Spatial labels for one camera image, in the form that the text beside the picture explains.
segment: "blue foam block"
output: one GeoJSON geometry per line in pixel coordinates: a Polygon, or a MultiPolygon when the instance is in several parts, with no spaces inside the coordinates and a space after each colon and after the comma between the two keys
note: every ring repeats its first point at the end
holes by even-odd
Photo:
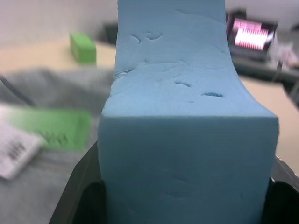
{"type": "Polygon", "coordinates": [[[119,0],[99,127],[108,224],[257,224],[277,117],[235,72],[224,0],[119,0]]]}

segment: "table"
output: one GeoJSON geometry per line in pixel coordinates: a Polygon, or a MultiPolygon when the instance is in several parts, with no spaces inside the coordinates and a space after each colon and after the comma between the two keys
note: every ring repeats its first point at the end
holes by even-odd
{"type": "Polygon", "coordinates": [[[237,56],[232,56],[232,59],[235,69],[239,74],[247,76],[254,75],[272,81],[287,81],[294,83],[289,95],[294,102],[299,104],[299,70],[283,68],[278,72],[277,66],[270,63],[253,61],[248,58],[237,56]]]}
{"type": "MultiPolygon", "coordinates": [[[[97,66],[113,68],[115,47],[97,43],[97,66]]],[[[14,46],[0,49],[0,72],[32,67],[47,67],[54,70],[73,70],[82,67],[74,60],[69,40],[14,46]]],[[[299,112],[286,95],[281,84],[266,83],[241,77],[243,84],[258,102],[279,117],[280,135],[277,155],[296,173],[299,173],[299,112]]]]}

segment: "black device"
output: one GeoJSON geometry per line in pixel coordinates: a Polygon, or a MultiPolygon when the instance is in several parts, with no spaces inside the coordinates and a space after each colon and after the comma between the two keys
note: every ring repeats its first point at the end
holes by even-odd
{"type": "MultiPolygon", "coordinates": [[[[298,224],[298,177],[278,158],[274,160],[271,177],[260,224],[298,224]]],[[[95,143],[74,168],[50,224],[106,223],[105,181],[101,179],[95,143]]]]}
{"type": "Polygon", "coordinates": [[[227,37],[232,55],[265,61],[278,23],[248,19],[233,14],[227,23],[227,37]]]}
{"type": "Polygon", "coordinates": [[[247,13],[246,9],[234,9],[230,11],[229,13],[225,13],[226,16],[226,33],[227,36],[230,34],[231,31],[231,23],[235,19],[235,17],[246,19],[247,18],[247,13]]]}

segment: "gray cloth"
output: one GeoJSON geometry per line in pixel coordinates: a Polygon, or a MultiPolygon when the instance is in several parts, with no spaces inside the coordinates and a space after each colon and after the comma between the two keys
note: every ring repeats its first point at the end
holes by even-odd
{"type": "MultiPolygon", "coordinates": [[[[83,109],[92,115],[88,150],[97,140],[99,115],[110,94],[113,71],[27,70],[3,74],[0,103],[83,109]]],[[[84,152],[43,149],[14,179],[0,180],[1,224],[46,224],[84,152]]]]}

